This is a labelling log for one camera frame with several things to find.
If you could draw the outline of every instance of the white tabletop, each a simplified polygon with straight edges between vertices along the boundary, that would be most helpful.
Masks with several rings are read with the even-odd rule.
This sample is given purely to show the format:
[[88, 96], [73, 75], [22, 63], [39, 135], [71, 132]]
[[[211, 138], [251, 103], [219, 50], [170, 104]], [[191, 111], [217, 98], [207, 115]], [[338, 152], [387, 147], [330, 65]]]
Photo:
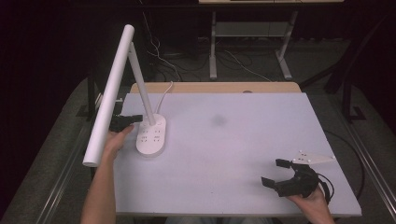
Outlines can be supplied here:
[[[161, 97], [149, 95], [153, 108]], [[145, 114], [138, 94], [128, 94], [122, 114]], [[292, 160], [299, 150], [333, 155], [304, 93], [171, 93], [160, 114], [167, 120], [163, 154], [141, 156], [136, 128], [116, 158], [118, 214], [299, 216], [261, 176], [292, 178], [294, 172], [275, 160]], [[337, 161], [311, 167], [334, 184], [335, 216], [361, 215]]]

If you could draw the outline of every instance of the person's right arm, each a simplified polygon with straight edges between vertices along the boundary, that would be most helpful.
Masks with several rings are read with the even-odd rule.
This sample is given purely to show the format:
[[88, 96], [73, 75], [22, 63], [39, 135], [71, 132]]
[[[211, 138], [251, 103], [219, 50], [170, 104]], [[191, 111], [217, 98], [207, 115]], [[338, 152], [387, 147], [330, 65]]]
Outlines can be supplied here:
[[320, 187], [317, 187], [317, 189], [306, 198], [303, 198], [301, 195], [293, 195], [289, 196], [288, 199], [300, 208], [311, 223], [334, 224], [332, 214], [330, 213]]

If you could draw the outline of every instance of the power socket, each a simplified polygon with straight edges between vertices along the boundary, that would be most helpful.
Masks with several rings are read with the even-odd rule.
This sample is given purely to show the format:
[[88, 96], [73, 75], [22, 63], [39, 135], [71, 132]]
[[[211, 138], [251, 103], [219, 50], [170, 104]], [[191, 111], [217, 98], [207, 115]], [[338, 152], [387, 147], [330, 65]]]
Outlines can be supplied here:
[[163, 152], [165, 143], [166, 119], [159, 114], [154, 114], [155, 124], [149, 125], [148, 117], [140, 122], [137, 133], [137, 151], [145, 157], [157, 157]]

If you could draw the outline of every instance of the desk lamp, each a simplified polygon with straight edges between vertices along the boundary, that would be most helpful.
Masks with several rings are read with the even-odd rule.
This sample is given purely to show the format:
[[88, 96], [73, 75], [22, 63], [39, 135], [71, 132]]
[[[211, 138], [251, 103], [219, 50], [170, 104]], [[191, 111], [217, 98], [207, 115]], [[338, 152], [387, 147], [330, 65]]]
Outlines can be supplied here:
[[140, 70], [139, 61], [137, 60], [136, 50], [132, 38], [134, 36], [134, 27], [125, 25], [122, 32], [119, 47], [114, 58], [113, 65], [108, 76], [105, 92], [101, 106], [93, 125], [90, 142], [87, 146], [83, 164], [85, 166], [97, 167], [102, 158], [108, 127], [113, 114], [117, 93], [120, 88], [120, 81], [125, 68], [126, 59], [134, 71], [137, 87], [146, 110], [146, 116], [140, 122], [136, 139], [137, 150], [146, 157], [156, 157], [163, 151], [165, 138], [166, 120], [162, 115], [153, 114], [149, 102], [149, 96]]

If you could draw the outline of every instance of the gray carpet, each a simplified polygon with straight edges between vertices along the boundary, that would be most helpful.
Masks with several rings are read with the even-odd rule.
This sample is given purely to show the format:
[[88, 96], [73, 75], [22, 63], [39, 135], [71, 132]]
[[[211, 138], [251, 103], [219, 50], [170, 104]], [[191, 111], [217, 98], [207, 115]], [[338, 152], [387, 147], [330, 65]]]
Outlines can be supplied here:
[[[248, 43], [246, 40], [220, 41], [218, 43], [218, 81], [265, 81], [264, 78], [241, 68], [233, 57], [229, 53], [221, 51], [222, 49], [234, 53], [234, 57], [238, 58], [249, 70], [273, 81], [282, 81], [283, 77], [273, 53], [276, 46], [280, 46], [280, 41], [267, 39], [254, 43]], [[285, 58], [293, 74], [293, 81], [302, 82], [326, 69], [343, 55], [347, 46], [347, 41], [334, 40], [290, 43]], [[163, 57], [170, 63], [179, 65], [176, 68], [184, 81], [209, 81], [208, 45], [205, 41], [202, 43], [202, 52], [198, 59], [182, 57], [177, 50], [175, 53], [172, 52]], [[157, 66], [158, 72], [154, 81], [177, 80], [173, 68], [166, 66]], [[326, 79], [323, 78], [304, 91], [308, 94], [350, 186], [358, 193], [361, 187], [361, 168], [351, 149], [356, 146], [353, 144], [343, 118], [339, 115], [341, 92], [335, 95], [326, 94], [322, 89]], [[29, 174], [25, 177], [17, 195], [1, 220], [2, 224], [35, 223], [49, 196], [53, 195], [51, 190], [59, 181], [58, 177], [64, 170], [70, 170], [71, 174], [69, 179], [63, 182], [65, 189], [61, 189], [57, 194], [58, 200], [51, 201], [54, 204], [48, 218], [41, 217], [40, 220], [47, 220], [47, 223], [79, 223], [81, 208], [91, 183], [91, 171], [81, 164], [83, 151], [80, 151], [75, 157], [75, 162], [70, 162], [69, 158], [76, 148], [78, 137], [85, 136], [85, 140], [88, 138], [87, 134], [81, 134], [80, 130], [84, 125], [89, 126], [90, 124], [84, 117], [78, 116], [81, 114], [80, 110], [83, 110], [87, 104], [86, 89], [87, 84], [84, 80], [76, 87], [65, 104], [62, 114], [37, 155]], [[128, 90], [129, 87], [122, 87], [120, 96]], [[353, 128], [356, 129], [390, 187], [395, 189], [396, 180], [393, 178], [392, 172], [396, 168], [396, 164], [393, 162], [396, 157], [394, 150], [396, 138], [367, 102], [364, 95], [357, 89], [353, 91], [352, 102], [362, 110], [367, 118], [367, 120], [355, 121]], [[366, 175], [359, 202], [362, 208], [362, 217], [341, 218], [337, 223], [394, 222], [388, 208], [377, 193], [373, 180], [368, 175]], [[118, 223], [131, 223], [132, 220], [132, 217], [118, 217]], [[306, 223], [306, 219], [303, 217], [281, 218], [281, 221], [285, 224]]]

